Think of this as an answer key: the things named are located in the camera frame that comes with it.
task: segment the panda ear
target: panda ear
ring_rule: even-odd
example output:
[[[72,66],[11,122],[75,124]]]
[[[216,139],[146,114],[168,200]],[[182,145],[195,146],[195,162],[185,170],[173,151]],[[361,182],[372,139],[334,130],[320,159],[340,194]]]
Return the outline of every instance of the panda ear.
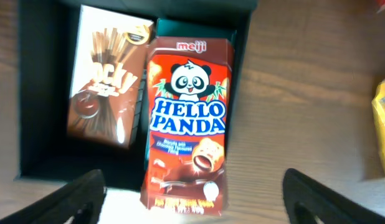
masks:
[[[203,65],[201,68],[207,73],[208,76],[212,73],[211,68],[207,65]]]
[[[172,65],[172,68],[170,69],[171,72],[172,72],[172,74],[173,74],[173,72],[174,72],[178,67],[180,67],[180,64],[174,64],[174,65]]]

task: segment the panda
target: panda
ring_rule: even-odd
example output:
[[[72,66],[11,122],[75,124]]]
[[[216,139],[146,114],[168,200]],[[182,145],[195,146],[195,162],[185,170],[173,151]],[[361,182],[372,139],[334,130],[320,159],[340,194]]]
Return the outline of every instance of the panda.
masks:
[[[179,100],[197,102],[215,91],[215,86],[209,84],[211,72],[209,66],[199,66],[190,60],[184,65],[176,63],[171,67],[171,82],[164,87]]]

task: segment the black box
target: black box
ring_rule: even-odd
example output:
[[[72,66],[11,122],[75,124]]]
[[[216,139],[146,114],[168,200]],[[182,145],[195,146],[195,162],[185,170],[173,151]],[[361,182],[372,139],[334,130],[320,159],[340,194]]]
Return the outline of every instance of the black box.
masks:
[[[153,21],[168,18],[235,29],[226,123],[226,137],[230,135],[250,15],[257,0],[20,0],[20,178],[70,181],[101,169],[109,187],[140,191],[143,183],[147,104],[143,103],[138,137],[130,151],[66,135],[81,4]]]

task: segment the wood grain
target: wood grain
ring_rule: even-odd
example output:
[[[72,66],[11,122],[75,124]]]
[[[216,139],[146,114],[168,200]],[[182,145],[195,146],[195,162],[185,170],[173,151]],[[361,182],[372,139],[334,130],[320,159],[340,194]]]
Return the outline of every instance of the wood grain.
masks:
[[[164,222],[287,223],[281,181],[289,167],[385,215],[370,105],[385,78],[385,12],[375,12],[372,0],[260,1],[227,158],[230,206],[221,218],[162,216]],[[0,0],[0,218],[59,187],[12,181],[16,20],[16,2]],[[143,210],[137,194],[124,192],[107,199],[102,222],[118,215],[124,223],[122,211],[152,218]]]

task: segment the meiji logo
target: meiji logo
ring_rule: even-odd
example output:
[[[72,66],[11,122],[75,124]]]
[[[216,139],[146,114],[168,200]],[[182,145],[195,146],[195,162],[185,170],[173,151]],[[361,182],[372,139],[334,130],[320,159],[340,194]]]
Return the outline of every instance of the meiji logo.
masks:
[[[177,42],[176,49],[195,51],[200,54],[206,51],[206,41],[196,40],[194,43]]]
[[[205,136],[222,134],[226,124],[226,107],[219,100],[181,101],[162,97],[155,99],[150,130],[177,135]]]

